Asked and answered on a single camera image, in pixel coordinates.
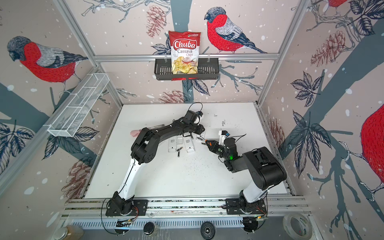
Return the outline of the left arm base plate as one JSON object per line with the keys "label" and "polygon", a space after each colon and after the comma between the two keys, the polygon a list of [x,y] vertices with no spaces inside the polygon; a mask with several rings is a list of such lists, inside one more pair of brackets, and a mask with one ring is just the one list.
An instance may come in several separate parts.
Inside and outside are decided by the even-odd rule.
{"label": "left arm base plate", "polygon": [[120,216],[145,216],[148,207],[148,200],[122,201],[117,199],[109,200],[106,206],[107,217]]}

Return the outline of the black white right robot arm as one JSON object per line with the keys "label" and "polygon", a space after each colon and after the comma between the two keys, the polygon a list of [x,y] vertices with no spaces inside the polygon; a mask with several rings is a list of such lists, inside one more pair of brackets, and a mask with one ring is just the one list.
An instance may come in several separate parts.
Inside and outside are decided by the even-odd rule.
{"label": "black white right robot arm", "polygon": [[253,149],[242,155],[237,152],[236,140],[226,138],[222,142],[205,140],[208,150],[223,160],[223,164],[231,173],[248,171],[252,181],[240,192],[239,198],[230,203],[227,199],[227,213],[234,214],[267,214],[264,198],[268,190],[287,179],[287,172],[268,148]]}

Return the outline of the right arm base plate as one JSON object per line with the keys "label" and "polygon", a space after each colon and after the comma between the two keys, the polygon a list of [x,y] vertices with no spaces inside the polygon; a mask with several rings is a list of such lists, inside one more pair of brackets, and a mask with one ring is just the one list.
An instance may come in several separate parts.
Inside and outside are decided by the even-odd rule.
{"label": "right arm base plate", "polygon": [[222,206],[228,215],[266,215],[267,208],[263,199],[248,203],[245,199],[226,199]]}

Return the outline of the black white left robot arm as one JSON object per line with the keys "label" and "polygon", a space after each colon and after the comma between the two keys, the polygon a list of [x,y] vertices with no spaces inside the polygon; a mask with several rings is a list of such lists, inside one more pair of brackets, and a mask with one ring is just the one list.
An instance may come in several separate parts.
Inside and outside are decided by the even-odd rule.
{"label": "black white left robot arm", "polygon": [[205,128],[200,124],[202,111],[187,110],[185,116],[174,120],[164,127],[149,129],[143,128],[131,147],[131,163],[129,170],[120,188],[114,192],[109,200],[110,208],[114,207],[114,214],[128,215],[134,208],[134,196],[138,182],[137,175],[140,168],[150,163],[156,156],[159,144],[172,137],[182,136],[186,133],[200,135]]}

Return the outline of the orange black screwdriver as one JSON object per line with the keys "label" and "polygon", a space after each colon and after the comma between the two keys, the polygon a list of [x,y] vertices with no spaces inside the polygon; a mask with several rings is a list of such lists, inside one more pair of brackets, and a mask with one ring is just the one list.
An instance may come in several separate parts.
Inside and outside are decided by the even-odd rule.
{"label": "orange black screwdriver", "polygon": [[215,140],[205,140],[204,142],[202,142],[202,145],[207,146],[208,150],[211,152],[215,151],[217,144],[218,142]]}

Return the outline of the white remote control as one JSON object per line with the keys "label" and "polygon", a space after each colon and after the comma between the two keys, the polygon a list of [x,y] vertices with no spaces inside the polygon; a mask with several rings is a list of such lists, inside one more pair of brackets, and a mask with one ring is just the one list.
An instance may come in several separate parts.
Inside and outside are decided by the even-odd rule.
{"label": "white remote control", "polygon": [[175,153],[177,151],[177,137],[171,137],[168,140],[168,152]]}
{"label": "white remote control", "polygon": [[196,139],[197,139],[197,141],[198,142],[201,142],[201,143],[204,143],[206,140],[203,138],[203,137],[201,137],[200,135],[196,135]]}
{"label": "white remote control", "polygon": [[191,136],[184,137],[184,144],[185,144],[185,149],[186,149],[188,154],[195,152],[195,146],[194,146],[193,139]]}

